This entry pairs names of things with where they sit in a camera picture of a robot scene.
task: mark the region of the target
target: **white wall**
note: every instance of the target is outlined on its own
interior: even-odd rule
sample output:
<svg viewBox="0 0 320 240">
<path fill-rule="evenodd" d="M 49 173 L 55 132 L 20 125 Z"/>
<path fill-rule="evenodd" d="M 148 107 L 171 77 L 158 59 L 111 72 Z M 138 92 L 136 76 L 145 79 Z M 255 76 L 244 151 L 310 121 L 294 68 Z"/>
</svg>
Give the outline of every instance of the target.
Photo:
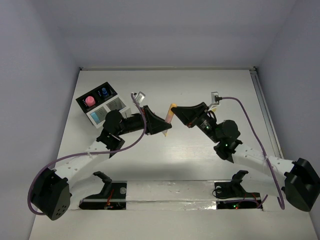
<svg viewBox="0 0 320 240">
<path fill-rule="evenodd" d="M 49 0 L 82 67 L 256 66 L 296 0 Z"/>
<path fill-rule="evenodd" d="M 286 158 L 320 173 L 320 1 L 298 0 L 259 65 L 259 77 Z M 320 200 L 311 211 L 320 236 Z"/>
<path fill-rule="evenodd" d="M 43 1 L 0 3 L 0 239 L 28 239 L 27 192 L 55 159 L 79 69 Z"/>
</svg>

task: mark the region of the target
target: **table surface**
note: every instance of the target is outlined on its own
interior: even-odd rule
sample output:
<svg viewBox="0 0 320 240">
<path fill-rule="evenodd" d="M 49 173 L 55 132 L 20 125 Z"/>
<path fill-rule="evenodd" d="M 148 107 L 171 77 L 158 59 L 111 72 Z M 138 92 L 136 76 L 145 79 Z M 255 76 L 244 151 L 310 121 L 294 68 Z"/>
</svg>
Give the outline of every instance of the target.
<svg viewBox="0 0 320 240">
<path fill-rule="evenodd" d="M 210 104 L 211 92 L 239 98 L 266 152 L 274 155 L 248 70 L 150 70 L 81 71 L 59 157 L 83 152 L 100 134 L 101 129 L 91 125 L 75 99 L 104 82 L 110 83 L 131 107 L 132 113 L 138 111 L 130 93 L 142 91 L 146 94 L 143 105 L 148 105 L 162 118 L 166 117 L 171 103 L 178 106 Z M 260 149 L 237 102 L 221 101 L 216 117 L 218 122 L 234 120 L 241 132 L 239 139 Z M 137 131 L 123 135 L 124 147 L 140 134 L 141 131 Z M 270 180 L 250 168 L 221 160 L 213 146 L 214 143 L 199 129 L 189 129 L 174 117 L 167 137 L 161 133 L 145 136 L 135 147 L 117 153 L 96 166 L 96 170 L 114 181 L 227 180 L 238 170 L 248 170 L 246 178 L 252 180 Z M 265 211 L 68 210 L 57 221 L 37 216 L 30 239 L 317 239 L 308 213 L 295 209 L 288 202 L 286 210 L 282 211 L 275 197 L 269 197 L 264 208 Z"/>
</svg>

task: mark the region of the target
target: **black bracket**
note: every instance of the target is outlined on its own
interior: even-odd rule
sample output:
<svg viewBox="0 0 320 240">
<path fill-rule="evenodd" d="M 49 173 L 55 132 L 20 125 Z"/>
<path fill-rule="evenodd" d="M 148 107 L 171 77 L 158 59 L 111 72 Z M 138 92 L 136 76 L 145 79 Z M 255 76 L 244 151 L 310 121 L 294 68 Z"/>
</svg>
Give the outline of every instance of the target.
<svg viewBox="0 0 320 240">
<path fill-rule="evenodd" d="M 244 198 L 246 191 L 240 185 L 248 171 L 240 170 L 232 176 L 231 181 L 214 183 L 214 192 L 217 199 Z"/>
<path fill-rule="evenodd" d="M 112 179 L 101 171 L 96 171 L 93 175 L 99 177 L 104 183 L 102 190 L 98 194 L 93 194 L 82 199 L 79 208 L 83 210 L 126 209 L 127 183 L 112 183 Z"/>
</svg>

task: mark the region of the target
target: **screw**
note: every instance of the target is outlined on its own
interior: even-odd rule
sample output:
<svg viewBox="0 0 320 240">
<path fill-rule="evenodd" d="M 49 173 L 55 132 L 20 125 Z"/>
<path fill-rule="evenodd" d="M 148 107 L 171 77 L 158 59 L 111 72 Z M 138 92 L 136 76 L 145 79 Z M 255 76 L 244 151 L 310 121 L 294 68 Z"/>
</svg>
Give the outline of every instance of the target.
<svg viewBox="0 0 320 240">
<path fill-rule="evenodd" d="M 125 187 L 120 188 L 120 193 L 121 194 L 126 194 L 127 193 L 127 189 Z"/>
</svg>

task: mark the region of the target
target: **yellow object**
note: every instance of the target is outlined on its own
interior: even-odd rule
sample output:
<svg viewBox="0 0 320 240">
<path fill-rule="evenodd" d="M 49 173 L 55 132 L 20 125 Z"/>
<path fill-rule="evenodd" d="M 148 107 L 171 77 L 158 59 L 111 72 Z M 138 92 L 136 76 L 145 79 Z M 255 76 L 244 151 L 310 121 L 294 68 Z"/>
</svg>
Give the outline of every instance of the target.
<svg viewBox="0 0 320 240">
<path fill-rule="evenodd" d="M 173 118 L 174 115 L 175 115 L 174 112 L 171 111 L 171 109 L 172 109 L 172 108 L 176 108 L 176 107 L 177 107 L 177 104 L 171 103 L 171 105 L 170 105 L 170 107 L 169 107 L 169 110 L 168 110 L 168 113 L 166 114 L 166 117 L 165 117 L 165 120 L 164 120 L 166 123 L 168 123 L 168 124 L 171 123 L 172 118 Z M 168 134 L 168 129 L 167 129 L 167 130 L 164 130 L 162 133 L 163 133 L 164 136 L 166 137 L 167 134 Z"/>
</svg>

